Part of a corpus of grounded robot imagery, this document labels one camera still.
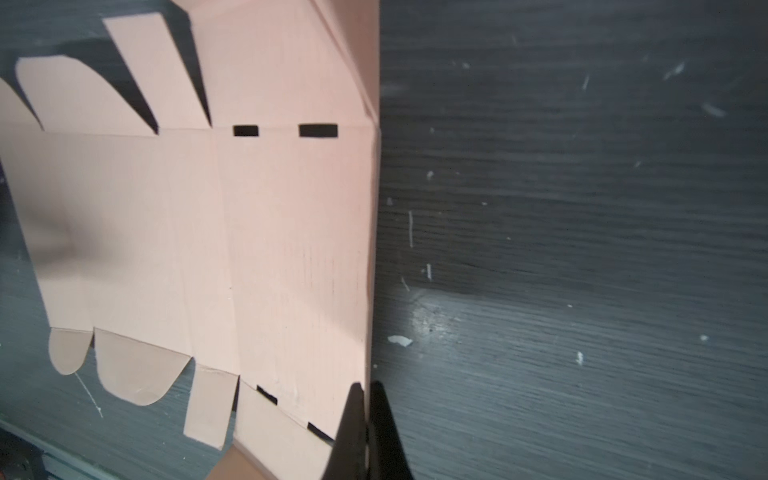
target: flattened cardboard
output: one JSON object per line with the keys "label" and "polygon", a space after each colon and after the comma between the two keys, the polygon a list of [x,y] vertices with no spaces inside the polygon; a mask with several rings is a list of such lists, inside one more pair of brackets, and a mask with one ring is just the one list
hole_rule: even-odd
{"label": "flattened cardboard", "polygon": [[[239,376],[242,454],[281,480],[319,478],[330,448],[308,423],[335,434],[349,385],[369,383],[378,2],[177,3],[212,127],[158,14],[105,20],[157,134],[71,58],[17,65],[44,131],[0,83],[0,157],[51,360],[74,372],[95,332],[105,388],[146,405],[194,356],[185,434],[221,448]],[[51,239],[68,253],[57,270]]]}

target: cardboard box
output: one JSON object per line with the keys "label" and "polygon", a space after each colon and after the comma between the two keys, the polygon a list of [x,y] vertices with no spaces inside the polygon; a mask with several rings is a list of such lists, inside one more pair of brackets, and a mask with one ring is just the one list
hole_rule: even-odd
{"label": "cardboard box", "polygon": [[221,448],[239,383],[241,453],[319,478],[330,447],[307,426],[334,436],[369,383],[378,2],[177,3],[210,121],[159,14],[104,20],[157,132],[73,58],[19,60],[34,113],[0,81],[51,361],[73,373],[94,337],[106,390],[147,405],[194,357],[186,435]]}

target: dark wooden table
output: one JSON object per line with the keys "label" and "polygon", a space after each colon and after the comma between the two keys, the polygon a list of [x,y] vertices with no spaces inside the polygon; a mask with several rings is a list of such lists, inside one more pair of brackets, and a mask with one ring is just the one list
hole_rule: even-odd
{"label": "dark wooden table", "polygon": [[[417,478],[766,478],[768,5],[382,3],[374,376]],[[65,53],[144,112],[100,17],[152,11],[199,83],[155,0],[11,2],[0,75]],[[90,356],[104,418],[50,366],[0,198],[0,422],[124,478],[203,478],[192,366],[136,407]]]}

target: rounded cardboard flap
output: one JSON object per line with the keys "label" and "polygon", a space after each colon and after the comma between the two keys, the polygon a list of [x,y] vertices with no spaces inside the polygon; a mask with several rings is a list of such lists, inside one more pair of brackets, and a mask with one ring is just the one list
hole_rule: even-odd
{"label": "rounded cardboard flap", "polygon": [[53,368],[62,375],[77,372],[85,361],[93,335],[93,330],[51,329],[48,355]]}
{"label": "rounded cardboard flap", "polygon": [[163,398],[190,356],[106,330],[95,330],[96,370],[109,393],[145,406]]}

